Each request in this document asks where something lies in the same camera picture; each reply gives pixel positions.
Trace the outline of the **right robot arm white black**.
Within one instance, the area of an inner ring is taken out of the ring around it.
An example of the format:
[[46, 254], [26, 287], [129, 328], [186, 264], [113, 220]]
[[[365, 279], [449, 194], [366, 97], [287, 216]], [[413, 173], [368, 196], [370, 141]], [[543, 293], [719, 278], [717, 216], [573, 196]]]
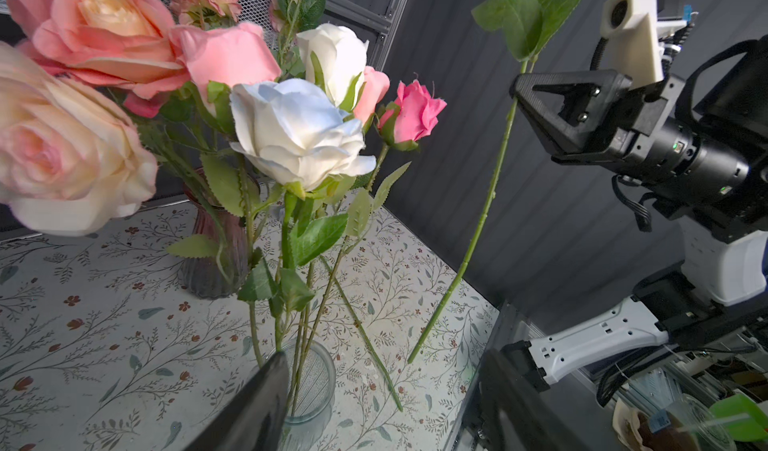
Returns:
[[607, 358], [629, 373], [661, 349], [682, 351], [743, 327], [767, 310], [767, 41], [738, 42], [700, 101], [696, 81], [670, 75], [643, 87], [615, 70], [524, 73], [510, 92], [552, 160], [598, 165], [640, 230], [659, 213], [682, 230], [681, 262], [639, 282], [609, 311], [559, 333], [502, 348], [537, 391]]

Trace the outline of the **coral red artificial rose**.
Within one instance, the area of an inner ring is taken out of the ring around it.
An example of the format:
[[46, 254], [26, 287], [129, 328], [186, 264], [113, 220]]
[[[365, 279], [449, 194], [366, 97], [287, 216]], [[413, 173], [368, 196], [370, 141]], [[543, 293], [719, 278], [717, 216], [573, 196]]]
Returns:
[[[500, 32], [503, 34], [506, 52], [519, 64], [520, 75], [534, 69], [542, 50], [549, 41], [562, 29], [574, 10], [582, 0], [484, 0], [472, 8], [474, 22], [487, 33]], [[496, 197], [496, 188], [500, 181], [505, 155], [509, 145], [510, 135], [515, 121], [518, 99], [511, 99], [510, 108], [506, 114], [505, 127], [495, 156], [494, 168], [489, 180], [484, 203], [472, 237], [462, 261], [456, 270], [456, 275], [444, 291], [441, 300], [436, 305], [428, 323], [415, 342], [408, 358], [413, 363], [423, 345], [426, 343], [432, 329], [438, 323], [441, 314], [450, 302], [452, 294], [463, 281], [475, 250], [480, 241], [485, 223], [489, 216], [492, 203]]]

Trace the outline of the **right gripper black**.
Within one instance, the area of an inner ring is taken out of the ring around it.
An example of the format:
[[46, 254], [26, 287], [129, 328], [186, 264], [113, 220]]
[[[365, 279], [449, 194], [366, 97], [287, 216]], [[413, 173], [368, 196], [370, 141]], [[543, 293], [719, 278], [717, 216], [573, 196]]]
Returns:
[[746, 152], [674, 116], [683, 79], [631, 85], [613, 69], [523, 73], [510, 94], [559, 164], [601, 166], [681, 205], [756, 199]]

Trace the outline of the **pale blue white rose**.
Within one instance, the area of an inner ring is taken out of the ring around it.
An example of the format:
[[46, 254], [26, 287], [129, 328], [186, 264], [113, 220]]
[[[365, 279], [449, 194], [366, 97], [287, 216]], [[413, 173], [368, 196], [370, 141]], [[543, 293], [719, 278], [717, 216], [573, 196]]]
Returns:
[[238, 84], [230, 106], [237, 136], [232, 149], [282, 189], [281, 266], [269, 299], [280, 350], [287, 317], [314, 298], [298, 269], [333, 248], [348, 223], [345, 213], [317, 216], [317, 201], [342, 194], [342, 180], [372, 172], [376, 159], [362, 152], [362, 122], [305, 79]]

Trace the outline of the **light pink rosebud stem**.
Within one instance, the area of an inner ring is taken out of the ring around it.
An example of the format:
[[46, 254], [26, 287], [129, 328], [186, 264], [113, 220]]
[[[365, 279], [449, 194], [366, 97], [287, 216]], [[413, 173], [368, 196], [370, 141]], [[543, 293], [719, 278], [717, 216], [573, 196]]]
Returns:
[[320, 300], [319, 310], [312, 314], [310, 304], [294, 303], [294, 310], [300, 314], [300, 321], [297, 331], [293, 384], [289, 392], [292, 413], [297, 411], [299, 405], [305, 363], [322, 321], [327, 301], [331, 296], [340, 264], [344, 256], [363, 240], [372, 214], [383, 206], [391, 187], [408, 168], [406, 164], [402, 165], [386, 176], [378, 187], [375, 187], [374, 184], [384, 160], [391, 150], [403, 152], [417, 150], [419, 140], [431, 134], [438, 123], [438, 115], [445, 107], [446, 102], [433, 96], [419, 81], [415, 80], [410, 84], [399, 83], [395, 99], [370, 117], [382, 140], [382, 147], [376, 158], [374, 170], [357, 178], [352, 184], [357, 194], [347, 211], [338, 212], [333, 216], [325, 214], [330, 202], [339, 201], [348, 193], [339, 185], [329, 187], [336, 193], [334, 195], [328, 193], [324, 201], [318, 199], [312, 203], [309, 198], [306, 198], [301, 204], [296, 204], [291, 209], [296, 218], [283, 226], [283, 243], [287, 246], [284, 257], [294, 266], [305, 264], [309, 266], [307, 290], [310, 290], [314, 283], [315, 262], [317, 260], [323, 262], [325, 260], [323, 253], [333, 246], [338, 247], [334, 266], [328, 269], [328, 281]]

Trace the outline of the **salmon pink artificial rose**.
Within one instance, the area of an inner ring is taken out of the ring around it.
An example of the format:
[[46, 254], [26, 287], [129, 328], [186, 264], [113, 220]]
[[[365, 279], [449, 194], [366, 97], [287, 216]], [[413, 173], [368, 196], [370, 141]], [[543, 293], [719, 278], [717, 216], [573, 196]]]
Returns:
[[7, 0], [25, 39], [18, 49], [49, 73], [130, 92], [130, 109], [153, 117], [159, 96], [189, 73], [161, 0]]

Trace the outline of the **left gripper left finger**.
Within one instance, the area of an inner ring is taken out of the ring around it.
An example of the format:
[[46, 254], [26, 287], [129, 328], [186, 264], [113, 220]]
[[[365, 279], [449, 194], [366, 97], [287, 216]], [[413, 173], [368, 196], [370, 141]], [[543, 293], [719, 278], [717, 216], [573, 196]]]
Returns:
[[289, 373], [286, 354], [276, 352], [186, 450], [277, 450], [287, 414]]

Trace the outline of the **pale pink carnation spray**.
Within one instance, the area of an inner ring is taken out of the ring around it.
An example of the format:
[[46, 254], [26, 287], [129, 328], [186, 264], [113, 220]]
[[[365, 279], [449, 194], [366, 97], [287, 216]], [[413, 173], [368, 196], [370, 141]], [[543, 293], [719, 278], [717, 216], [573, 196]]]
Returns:
[[314, 29], [326, 9], [326, 0], [270, 0], [269, 16], [276, 33], [276, 60], [287, 77], [298, 59], [296, 36], [302, 31]]

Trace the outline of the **white rosebud stem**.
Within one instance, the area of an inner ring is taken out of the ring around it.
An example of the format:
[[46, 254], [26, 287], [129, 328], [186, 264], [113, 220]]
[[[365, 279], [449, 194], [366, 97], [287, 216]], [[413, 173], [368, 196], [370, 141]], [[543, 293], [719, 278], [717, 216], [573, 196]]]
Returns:
[[322, 23], [296, 35], [306, 79], [337, 106], [350, 110], [364, 83], [369, 42], [346, 27]]

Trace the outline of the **small light pink rose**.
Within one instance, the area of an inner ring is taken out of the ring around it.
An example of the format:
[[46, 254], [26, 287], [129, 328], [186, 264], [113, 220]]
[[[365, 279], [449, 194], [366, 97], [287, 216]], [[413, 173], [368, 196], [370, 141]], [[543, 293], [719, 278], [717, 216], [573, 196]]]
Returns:
[[383, 99], [390, 87], [389, 77], [371, 66], [363, 71], [364, 85], [362, 94], [354, 108], [354, 117], [363, 124], [369, 121], [377, 104]]

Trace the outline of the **clear ribbed glass vase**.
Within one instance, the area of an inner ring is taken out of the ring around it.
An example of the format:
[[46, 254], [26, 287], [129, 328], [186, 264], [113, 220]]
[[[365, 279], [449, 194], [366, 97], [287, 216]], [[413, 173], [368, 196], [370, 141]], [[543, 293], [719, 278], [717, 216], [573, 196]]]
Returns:
[[279, 450], [310, 450], [331, 420], [336, 369], [320, 343], [311, 344], [298, 384], [296, 397], [289, 401]]

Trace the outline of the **pink ribbed glass vase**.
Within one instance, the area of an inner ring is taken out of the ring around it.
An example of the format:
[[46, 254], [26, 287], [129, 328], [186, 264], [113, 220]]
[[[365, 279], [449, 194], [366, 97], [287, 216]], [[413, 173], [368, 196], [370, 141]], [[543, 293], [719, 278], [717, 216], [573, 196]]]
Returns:
[[233, 295], [248, 273], [245, 217], [230, 212], [213, 196], [202, 205], [188, 187], [184, 192], [197, 215], [192, 234], [181, 244], [186, 253], [178, 273], [181, 284], [202, 299]]

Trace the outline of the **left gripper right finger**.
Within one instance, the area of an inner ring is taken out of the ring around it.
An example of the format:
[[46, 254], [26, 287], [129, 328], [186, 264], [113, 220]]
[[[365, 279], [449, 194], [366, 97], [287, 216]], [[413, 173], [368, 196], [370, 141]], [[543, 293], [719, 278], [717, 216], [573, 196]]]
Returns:
[[585, 394], [567, 387], [539, 392], [501, 351], [484, 353], [476, 442], [486, 450], [586, 450]]

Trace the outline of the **cream white artificial rose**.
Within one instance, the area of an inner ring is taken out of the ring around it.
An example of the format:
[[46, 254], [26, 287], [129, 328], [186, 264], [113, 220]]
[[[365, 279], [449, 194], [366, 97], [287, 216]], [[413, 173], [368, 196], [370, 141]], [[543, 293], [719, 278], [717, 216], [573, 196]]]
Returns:
[[139, 210], [158, 163], [99, 91], [1, 47], [1, 202], [26, 228], [77, 237]]

